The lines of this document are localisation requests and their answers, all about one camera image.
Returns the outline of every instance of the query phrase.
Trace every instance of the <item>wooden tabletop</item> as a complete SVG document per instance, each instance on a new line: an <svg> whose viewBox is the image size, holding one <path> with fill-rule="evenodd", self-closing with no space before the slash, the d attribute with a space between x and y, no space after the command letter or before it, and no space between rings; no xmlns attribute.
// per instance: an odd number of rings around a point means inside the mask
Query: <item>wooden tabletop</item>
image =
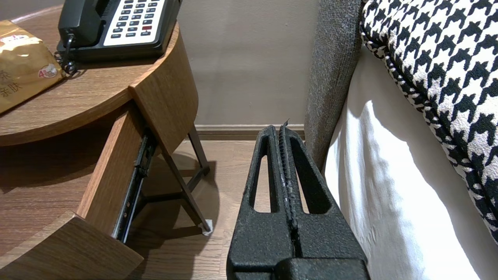
<svg viewBox="0 0 498 280"><path fill-rule="evenodd" d="M42 39L54 52L59 41L57 25L62 6L48 8L12 20ZM178 25L166 55L178 37ZM55 85L27 102L0 114L0 146L28 143L84 126L131 99L128 85L143 79L155 60L134 65L94 64L84 73Z"/></svg>

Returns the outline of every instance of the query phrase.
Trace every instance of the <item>black clamp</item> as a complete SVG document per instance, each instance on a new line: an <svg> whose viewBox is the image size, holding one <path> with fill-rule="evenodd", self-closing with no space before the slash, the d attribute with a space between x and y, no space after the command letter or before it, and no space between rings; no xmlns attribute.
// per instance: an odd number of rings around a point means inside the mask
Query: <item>black clamp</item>
<svg viewBox="0 0 498 280"><path fill-rule="evenodd" d="M259 132L227 258L229 280L369 280L367 258L299 135ZM271 213L254 210L268 158ZM307 202L304 213L296 171Z"/></svg>

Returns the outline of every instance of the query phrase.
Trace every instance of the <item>telephone handset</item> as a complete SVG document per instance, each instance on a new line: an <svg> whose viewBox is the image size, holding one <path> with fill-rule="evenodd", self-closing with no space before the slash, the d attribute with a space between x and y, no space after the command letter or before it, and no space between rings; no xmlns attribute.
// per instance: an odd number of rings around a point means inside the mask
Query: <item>telephone handset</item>
<svg viewBox="0 0 498 280"><path fill-rule="evenodd" d="M57 50L78 62L160 56L182 0L65 0Z"/></svg>

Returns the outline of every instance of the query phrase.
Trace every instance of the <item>open drawer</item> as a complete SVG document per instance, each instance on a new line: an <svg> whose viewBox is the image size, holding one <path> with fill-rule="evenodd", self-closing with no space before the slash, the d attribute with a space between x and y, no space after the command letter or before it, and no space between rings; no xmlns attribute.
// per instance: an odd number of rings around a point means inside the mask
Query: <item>open drawer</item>
<svg viewBox="0 0 498 280"><path fill-rule="evenodd" d="M0 279L122 279L143 258L111 237L144 130L133 104L0 147Z"/></svg>

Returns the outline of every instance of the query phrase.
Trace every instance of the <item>black and white pillow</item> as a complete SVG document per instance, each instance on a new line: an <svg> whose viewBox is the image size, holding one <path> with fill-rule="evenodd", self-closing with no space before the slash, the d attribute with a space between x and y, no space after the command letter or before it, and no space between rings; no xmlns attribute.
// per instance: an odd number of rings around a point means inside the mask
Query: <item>black and white pillow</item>
<svg viewBox="0 0 498 280"><path fill-rule="evenodd" d="M498 0L367 0L360 30L498 243Z"/></svg>

